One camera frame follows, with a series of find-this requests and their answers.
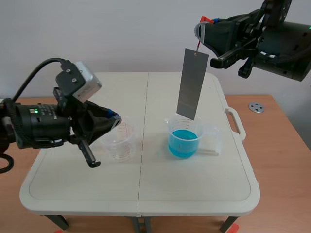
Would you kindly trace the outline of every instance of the empty measuring cup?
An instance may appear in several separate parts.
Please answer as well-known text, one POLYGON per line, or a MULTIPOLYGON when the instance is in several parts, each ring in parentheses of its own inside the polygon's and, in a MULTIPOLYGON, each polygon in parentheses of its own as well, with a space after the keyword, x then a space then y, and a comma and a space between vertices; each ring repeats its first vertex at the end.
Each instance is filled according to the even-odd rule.
POLYGON ((128 117, 122 117, 122 123, 111 132, 99 138, 113 161, 125 162, 136 152, 134 124, 128 117))
POLYGON ((196 117, 190 120, 179 114, 176 114, 169 120, 166 120, 169 130, 169 150, 180 158, 189 158, 194 155, 199 147, 200 140, 204 135, 213 135, 215 137, 215 152, 220 153, 221 138, 220 132, 216 127, 211 127, 203 123, 196 117))

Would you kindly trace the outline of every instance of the wooden table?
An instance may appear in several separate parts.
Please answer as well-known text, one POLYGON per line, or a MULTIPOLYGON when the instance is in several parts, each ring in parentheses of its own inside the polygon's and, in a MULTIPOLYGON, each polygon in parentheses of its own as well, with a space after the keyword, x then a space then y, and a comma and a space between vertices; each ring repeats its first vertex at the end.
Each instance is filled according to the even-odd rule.
MULTIPOLYGON (((261 198, 257 208, 237 220, 239 233, 308 232, 311 221, 311 152, 271 96, 227 96, 246 130, 244 146, 259 181, 261 198), (250 102, 265 105, 262 114, 248 109, 250 102)), ((50 98, 27 99, 23 104, 54 103, 50 98)), ((0 175, 0 229, 3 233, 48 233, 58 227, 47 218, 24 209, 19 189, 39 150, 19 150, 11 145, 8 154, 14 168, 0 175)), ((69 216, 70 232, 132 233, 131 221, 123 217, 69 216)), ((154 233, 215 232, 223 217, 157 217, 154 233)))

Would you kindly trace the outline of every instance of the blue liquid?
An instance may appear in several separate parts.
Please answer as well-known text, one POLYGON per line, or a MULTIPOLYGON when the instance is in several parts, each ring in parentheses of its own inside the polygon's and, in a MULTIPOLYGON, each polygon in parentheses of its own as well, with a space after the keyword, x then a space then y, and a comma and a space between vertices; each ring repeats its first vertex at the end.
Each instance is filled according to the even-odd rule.
MULTIPOLYGON (((176 130, 173 132, 173 135, 185 140, 198 138, 195 133, 188 130, 176 130)), ((199 140, 183 141, 178 138, 175 138, 172 135, 169 136, 169 149, 173 155, 186 159, 196 153, 199 146, 199 140)))

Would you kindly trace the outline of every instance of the red clip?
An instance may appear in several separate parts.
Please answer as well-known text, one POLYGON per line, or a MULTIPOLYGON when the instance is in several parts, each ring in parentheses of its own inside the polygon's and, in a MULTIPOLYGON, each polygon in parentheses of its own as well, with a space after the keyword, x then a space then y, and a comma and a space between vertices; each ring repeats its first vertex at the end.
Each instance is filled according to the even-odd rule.
POLYGON ((239 229, 240 227, 237 224, 233 223, 227 233, 237 233, 239 229))
POLYGON ((207 17, 205 17, 205 16, 202 16, 202 17, 201 17, 200 23, 202 23, 202 22, 209 22, 209 23, 211 23, 211 24, 214 24, 214 21, 213 21, 213 20, 210 20, 209 18, 207 18, 207 17))

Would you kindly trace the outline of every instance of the gray metal strip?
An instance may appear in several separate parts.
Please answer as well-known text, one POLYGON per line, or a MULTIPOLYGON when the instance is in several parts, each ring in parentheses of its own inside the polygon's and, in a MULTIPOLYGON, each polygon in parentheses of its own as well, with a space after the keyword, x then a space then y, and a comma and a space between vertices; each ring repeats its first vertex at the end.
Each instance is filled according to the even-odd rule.
POLYGON ((177 113, 194 120, 209 55, 186 49, 177 113))

